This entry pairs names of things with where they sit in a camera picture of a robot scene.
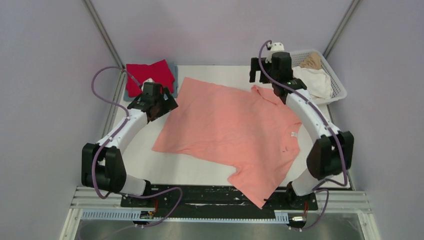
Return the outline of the salmon pink t shirt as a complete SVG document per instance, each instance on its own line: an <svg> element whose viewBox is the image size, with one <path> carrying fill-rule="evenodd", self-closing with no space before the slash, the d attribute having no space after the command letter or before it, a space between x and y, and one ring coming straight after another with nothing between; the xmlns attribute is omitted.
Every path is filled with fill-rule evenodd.
<svg viewBox="0 0 424 240"><path fill-rule="evenodd" d="M262 208L300 152L301 121L269 88L185 78L152 150L232 166L228 182Z"/></svg>

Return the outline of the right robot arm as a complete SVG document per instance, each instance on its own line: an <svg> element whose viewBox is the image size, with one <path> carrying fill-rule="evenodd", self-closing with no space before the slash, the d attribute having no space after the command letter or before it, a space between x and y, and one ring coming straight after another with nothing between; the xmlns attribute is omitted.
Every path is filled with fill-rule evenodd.
<svg viewBox="0 0 424 240"><path fill-rule="evenodd" d="M324 116L314 103L310 88L302 79L295 77L291 55L277 51L269 58L253 57L249 73L251 83L256 81L257 72L260 73L259 81L270 83L277 98L299 117L313 141L306 158L306 170L287 185L286 204L298 209L305 203L305 196L325 182L347 186L354 136L350 131L341 131Z"/></svg>

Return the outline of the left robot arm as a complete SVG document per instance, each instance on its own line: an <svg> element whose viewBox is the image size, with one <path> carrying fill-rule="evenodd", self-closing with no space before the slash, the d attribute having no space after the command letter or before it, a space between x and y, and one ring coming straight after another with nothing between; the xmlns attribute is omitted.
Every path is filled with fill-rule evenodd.
<svg viewBox="0 0 424 240"><path fill-rule="evenodd" d="M147 82L128 106L119 124L96 143L82 148L81 183L115 194L132 195L141 207L149 206L153 193L150 182L127 173L123 153L136 134L148 123L168 114L178 104L167 87Z"/></svg>

